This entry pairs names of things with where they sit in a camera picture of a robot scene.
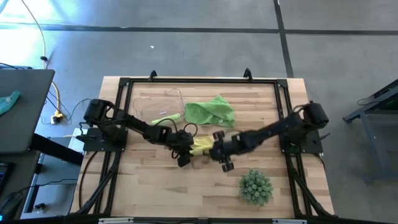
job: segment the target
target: small potted plant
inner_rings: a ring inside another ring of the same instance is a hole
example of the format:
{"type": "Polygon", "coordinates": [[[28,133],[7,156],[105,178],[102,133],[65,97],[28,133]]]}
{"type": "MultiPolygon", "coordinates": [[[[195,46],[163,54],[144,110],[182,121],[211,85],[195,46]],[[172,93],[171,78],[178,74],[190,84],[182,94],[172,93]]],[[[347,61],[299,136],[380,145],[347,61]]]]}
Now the small potted plant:
{"type": "Polygon", "coordinates": [[[272,197],[272,184],[268,177],[258,170],[251,169],[244,174],[239,183],[240,195],[250,204],[264,206],[272,197]]]}

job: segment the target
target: concrete floor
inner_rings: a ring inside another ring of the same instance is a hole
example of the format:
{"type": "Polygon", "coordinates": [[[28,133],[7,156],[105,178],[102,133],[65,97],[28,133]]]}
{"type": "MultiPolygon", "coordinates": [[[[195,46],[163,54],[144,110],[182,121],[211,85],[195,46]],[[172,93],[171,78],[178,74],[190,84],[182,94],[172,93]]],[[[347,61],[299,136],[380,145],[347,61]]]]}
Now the concrete floor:
{"type": "MultiPolygon", "coordinates": [[[[229,27],[276,29],[272,0],[25,0],[39,22],[89,26],[229,27]]],[[[288,29],[397,30],[395,0],[280,0],[288,29]]],[[[32,22],[20,1],[9,1],[0,22],[32,22]]],[[[37,29],[1,30],[0,62],[40,68],[37,29]]],[[[255,77],[286,78],[278,34],[45,31],[49,68],[62,103],[72,110],[98,95],[105,75],[238,77],[246,67],[255,77]]],[[[344,218],[398,223],[398,182],[366,185],[362,176],[377,169],[359,121],[345,124],[357,100],[398,78],[396,36],[287,35],[294,77],[304,78],[308,96],[330,118],[321,133],[326,176],[335,213],[344,218]]],[[[37,126],[44,136],[71,134],[71,125],[37,126]]],[[[52,105],[42,117],[49,122],[52,105]]]]}

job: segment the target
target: yellow cable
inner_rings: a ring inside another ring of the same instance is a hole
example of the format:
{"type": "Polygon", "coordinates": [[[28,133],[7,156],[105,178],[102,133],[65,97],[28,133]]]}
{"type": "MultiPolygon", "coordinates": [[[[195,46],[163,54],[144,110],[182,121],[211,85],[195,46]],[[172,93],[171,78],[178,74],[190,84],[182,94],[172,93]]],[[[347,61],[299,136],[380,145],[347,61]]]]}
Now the yellow cable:
{"type": "MultiPolygon", "coordinates": [[[[21,0],[21,1],[22,1],[22,3],[25,5],[26,9],[29,11],[29,14],[32,16],[33,20],[35,21],[37,27],[38,27],[39,30],[40,30],[40,34],[42,34],[43,46],[44,46],[44,47],[43,47],[43,49],[44,49],[44,52],[43,52],[44,54],[43,54],[43,56],[46,57],[46,56],[45,56],[45,39],[44,39],[43,30],[42,30],[41,26],[39,25],[39,23],[37,22],[35,16],[33,16],[33,13],[30,11],[29,7],[27,7],[25,1],[24,1],[24,0],[21,0]]],[[[45,67],[45,61],[44,61],[44,60],[43,60],[43,69],[46,69],[46,67],[45,67]]],[[[61,110],[61,107],[60,107],[60,94],[59,94],[59,92],[58,92],[57,86],[55,85],[55,83],[54,83],[53,81],[51,81],[51,85],[52,85],[52,86],[54,87],[54,89],[55,89],[55,93],[56,93],[55,96],[57,96],[57,109],[55,110],[55,116],[58,117],[58,118],[61,118],[61,117],[63,116],[63,114],[60,113],[60,110],[61,110]]]]}

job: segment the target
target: wooden table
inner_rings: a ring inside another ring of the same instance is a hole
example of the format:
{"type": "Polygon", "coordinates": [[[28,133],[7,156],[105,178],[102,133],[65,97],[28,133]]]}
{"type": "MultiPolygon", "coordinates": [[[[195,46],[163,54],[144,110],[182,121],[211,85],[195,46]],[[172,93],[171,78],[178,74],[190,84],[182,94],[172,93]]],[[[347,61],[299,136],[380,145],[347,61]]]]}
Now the wooden table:
{"type": "MultiPolygon", "coordinates": [[[[120,77],[104,77],[100,99],[115,101],[120,77]]],[[[304,80],[287,79],[292,106],[308,102],[304,80]]],[[[206,102],[221,95],[235,110],[238,130],[258,129],[278,120],[272,85],[227,83],[135,83],[129,113],[134,114],[136,98],[165,93],[178,88],[187,102],[206,102]]],[[[211,135],[221,126],[199,126],[198,135],[211,135]]],[[[85,156],[81,172],[90,155],[85,156]]],[[[104,153],[93,159],[83,183],[83,203],[98,185],[104,153]]],[[[224,173],[218,162],[206,157],[194,158],[192,165],[179,168],[171,152],[149,144],[142,136],[129,131],[126,151],[122,154],[114,195],[112,216],[135,217],[219,217],[219,218],[292,218],[285,157],[280,153],[278,137],[264,141],[254,152],[233,156],[235,170],[224,173]],[[239,198],[242,174],[255,168],[265,173],[274,186],[273,198],[264,207],[248,205],[239,198]]],[[[325,171],[319,158],[303,154],[307,184],[324,208],[333,213],[325,171]]],[[[108,190],[103,197],[104,208],[108,190]]],[[[298,188],[300,208],[304,211],[298,188]]],[[[71,212],[78,209],[78,191],[71,212]]]]}

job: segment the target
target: white cable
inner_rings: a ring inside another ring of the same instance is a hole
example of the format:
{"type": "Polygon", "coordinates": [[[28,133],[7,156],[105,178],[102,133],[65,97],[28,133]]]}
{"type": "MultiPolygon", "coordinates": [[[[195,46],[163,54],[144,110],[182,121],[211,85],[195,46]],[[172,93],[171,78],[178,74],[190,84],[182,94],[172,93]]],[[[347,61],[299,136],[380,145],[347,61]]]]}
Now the white cable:
{"type": "MultiPolygon", "coordinates": [[[[43,50],[44,50],[43,56],[47,58],[47,56],[45,55],[45,38],[44,38],[43,30],[42,30],[40,24],[37,22],[37,19],[35,18],[35,16],[33,16],[33,13],[30,11],[29,7],[27,7],[27,4],[25,3],[25,1],[24,1],[24,0],[21,0],[21,1],[22,1],[22,3],[25,5],[26,9],[29,11],[29,14],[32,16],[33,20],[35,21],[37,27],[38,27],[39,30],[40,30],[40,34],[42,34],[42,39],[43,39],[43,50]]],[[[45,67],[45,60],[42,60],[42,61],[43,61],[43,69],[46,69],[46,67],[45,67]]],[[[56,93],[56,96],[57,96],[57,110],[55,111],[55,114],[57,115],[57,114],[60,113],[60,112],[59,112],[59,111],[60,111],[60,100],[59,100],[59,99],[60,99],[60,94],[59,94],[59,92],[58,92],[57,86],[55,85],[55,83],[54,83],[53,81],[51,81],[51,85],[54,87],[55,93],[56,93]]]]}

